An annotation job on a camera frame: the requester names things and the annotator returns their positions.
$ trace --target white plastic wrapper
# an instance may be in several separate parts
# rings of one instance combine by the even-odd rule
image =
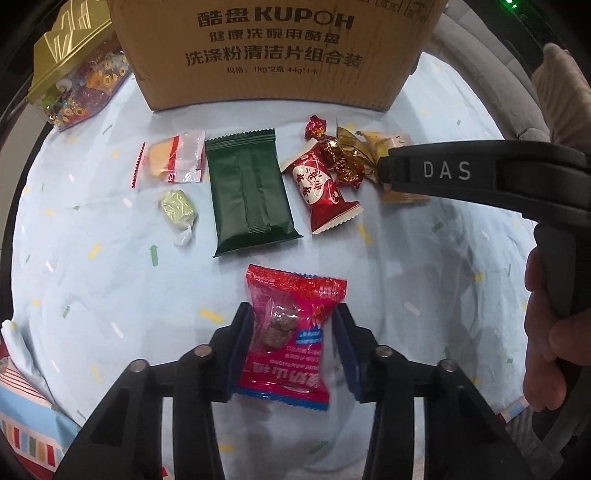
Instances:
[[[153,144],[144,143],[135,165],[131,188],[201,181],[205,167],[204,145],[204,130],[185,132]]]

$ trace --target colorful striped cloth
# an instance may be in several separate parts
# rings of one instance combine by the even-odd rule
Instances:
[[[0,429],[19,460],[50,480],[80,427],[51,405],[12,364],[0,345]]]

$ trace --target beige cushion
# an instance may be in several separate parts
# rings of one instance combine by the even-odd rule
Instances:
[[[591,89],[572,56],[544,47],[544,63],[531,77],[553,143],[591,153]]]

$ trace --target bed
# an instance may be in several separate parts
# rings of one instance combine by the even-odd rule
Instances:
[[[428,54],[387,113],[276,101],[152,114],[131,78],[96,118],[49,134],[22,191],[12,259],[14,315],[2,335],[23,377],[83,425],[133,359],[176,360],[227,325],[239,302],[249,299],[244,275],[254,263],[347,279],[353,317],[379,342],[428,364],[453,357],[495,411],[520,398],[528,298],[522,279],[534,246],[533,224],[521,215],[445,199],[385,205],[365,181],[357,192],[343,189],[347,200],[361,202],[363,213],[312,236],[308,210],[286,177],[304,238],[212,258],[207,174],[202,183],[183,187],[199,214],[186,248],[173,244],[157,208],[167,188],[130,188],[144,141],[196,128],[206,129],[208,138],[275,128],[281,161],[301,148],[310,115],[326,118],[329,128],[338,122],[408,133],[415,143],[503,138],[460,75]],[[330,337],[323,352],[328,412],[240,395],[215,407],[227,478],[361,476],[373,409],[355,404],[347,391]],[[422,421],[418,414],[417,459],[423,456]],[[171,405],[165,404],[163,464],[172,475],[170,429]]]

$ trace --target human hand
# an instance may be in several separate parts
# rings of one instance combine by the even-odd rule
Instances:
[[[540,250],[527,259],[525,288],[531,293],[525,312],[527,353],[523,392],[534,411],[556,410],[566,396],[558,357],[577,365],[591,365],[591,310],[558,320],[550,307]]]

